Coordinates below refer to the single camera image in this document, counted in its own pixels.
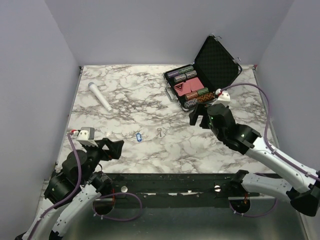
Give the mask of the blue plastic key tag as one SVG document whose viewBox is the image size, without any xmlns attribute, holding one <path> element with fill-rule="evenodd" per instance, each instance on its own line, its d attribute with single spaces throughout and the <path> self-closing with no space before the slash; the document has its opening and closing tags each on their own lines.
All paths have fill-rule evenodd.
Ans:
<svg viewBox="0 0 320 240">
<path fill-rule="evenodd" d="M 140 143 L 142 141 L 142 135 L 138 132 L 136 134 L 136 140 Z"/>
</svg>

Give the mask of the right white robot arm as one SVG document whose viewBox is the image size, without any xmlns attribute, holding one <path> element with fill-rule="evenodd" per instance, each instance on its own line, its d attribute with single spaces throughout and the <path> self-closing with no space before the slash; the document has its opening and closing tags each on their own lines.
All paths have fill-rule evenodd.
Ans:
<svg viewBox="0 0 320 240">
<path fill-rule="evenodd" d="M 319 171 L 273 147 L 252 127 L 236 123 L 229 107 L 222 103 L 198 103 L 189 114 L 190 125 L 194 126 L 199 116 L 202 117 L 199 126 L 211 130 L 229 149 L 262 163 L 279 175 L 279 178 L 271 178 L 239 171 L 239 178 L 230 183 L 230 191 L 234 195 L 259 193 L 289 202 L 306 216 L 317 214 L 320 207 Z"/>
</svg>

